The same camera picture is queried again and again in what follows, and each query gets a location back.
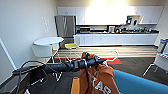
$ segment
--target wall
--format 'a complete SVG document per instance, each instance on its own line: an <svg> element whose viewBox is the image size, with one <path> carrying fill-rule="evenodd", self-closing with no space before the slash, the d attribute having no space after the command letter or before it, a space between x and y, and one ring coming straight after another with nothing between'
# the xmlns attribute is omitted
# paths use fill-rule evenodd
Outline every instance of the wall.
<svg viewBox="0 0 168 94"><path fill-rule="evenodd" d="M125 4L127 6L162 6L166 0L57 0L58 7L86 7L99 4L111 6Z"/></svg>
<svg viewBox="0 0 168 94"><path fill-rule="evenodd" d="M159 20L159 23L156 26L156 29L160 31L155 41L156 46L159 45L161 38L168 38L168 18L167 17L168 17L168 0L162 12L162 16Z"/></svg>
<svg viewBox="0 0 168 94"><path fill-rule="evenodd" d="M31 48L35 40L57 36L56 0L1 0L0 11L0 38L17 68L37 59Z"/></svg>
<svg viewBox="0 0 168 94"><path fill-rule="evenodd" d="M12 74L12 71L16 69L4 43L0 38L0 84L9 78Z"/></svg>

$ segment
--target black cable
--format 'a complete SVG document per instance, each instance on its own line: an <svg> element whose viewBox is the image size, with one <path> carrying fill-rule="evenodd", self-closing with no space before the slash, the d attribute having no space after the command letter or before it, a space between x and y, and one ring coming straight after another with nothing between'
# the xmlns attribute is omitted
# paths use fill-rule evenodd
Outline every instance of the black cable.
<svg viewBox="0 0 168 94"><path fill-rule="evenodd" d="M20 82L21 82L21 69L29 62L37 62L37 63L40 63L40 64L44 64L42 62L39 62L39 61L27 61L25 63L22 64L22 66L20 67L20 70L19 70L19 79L18 79L18 84L17 84L17 89L16 89L16 93L15 94L18 94L19 93L19 87L20 87Z"/></svg>

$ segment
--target orange object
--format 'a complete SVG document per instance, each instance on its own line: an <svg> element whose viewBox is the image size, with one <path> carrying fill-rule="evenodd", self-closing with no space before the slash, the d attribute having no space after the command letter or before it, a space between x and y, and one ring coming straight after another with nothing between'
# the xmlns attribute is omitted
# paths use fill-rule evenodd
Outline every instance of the orange object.
<svg viewBox="0 0 168 94"><path fill-rule="evenodd" d="M97 67L91 67L80 70L80 92L79 94L119 94L118 88L113 79L114 70L112 67L106 67L99 64Z"/></svg>
<svg viewBox="0 0 168 94"><path fill-rule="evenodd" d="M79 78L74 77L72 82L71 94L79 94L79 91L80 91Z"/></svg>

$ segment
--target floor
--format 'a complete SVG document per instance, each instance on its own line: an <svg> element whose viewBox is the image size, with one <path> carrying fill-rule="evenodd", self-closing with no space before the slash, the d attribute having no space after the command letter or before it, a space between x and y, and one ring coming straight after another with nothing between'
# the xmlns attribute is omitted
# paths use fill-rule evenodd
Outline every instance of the floor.
<svg viewBox="0 0 168 94"><path fill-rule="evenodd" d="M102 58L116 56L116 53L110 53L111 50L118 51L119 60L122 62L122 64L110 65L111 67L139 77L143 77L144 71L149 64L153 63L157 53L157 47L155 46L79 47L71 50L71 57L78 58L82 52L96 54ZM70 50L60 49L58 53L61 58L66 58L66 56L70 57L69 52ZM155 68L156 66L152 66L143 78L168 85L168 74L159 68L154 73ZM79 72L64 72L59 82L52 74L49 74L47 76L48 81L43 86L32 86L30 92L31 94L70 94L73 77L78 76L78 74Z"/></svg>
<svg viewBox="0 0 168 94"><path fill-rule="evenodd" d="M77 49L72 50L60 49L59 56L61 58L66 58L66 56L76 58L80 57L82 52L89 52L91 54L96 54L102 58L115 57L117 54L115 52L111 52L111 50L116 50L119 53L119 57L151 57L156 56L157 47L155 46L79 47Z"/></svg>

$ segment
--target gray floor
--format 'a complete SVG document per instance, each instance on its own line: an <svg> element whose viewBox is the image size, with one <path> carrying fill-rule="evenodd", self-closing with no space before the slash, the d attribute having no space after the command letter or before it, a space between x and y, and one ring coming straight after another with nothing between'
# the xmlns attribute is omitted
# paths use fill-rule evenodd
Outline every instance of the gray floor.
<svg viewBox="0 0 168 94"><path fill-rule="evenodd" d="M60 58L71 57L78 58L81 56L82 52L89 52L90 54L96 54L99 57L115 57L115 52L110 52L111 50L116 50L119 53L119 57L151 57L156 56L157 47L155 46L112 46L112 47L79 47L77 49L59 49L58 53Z"/></svg>

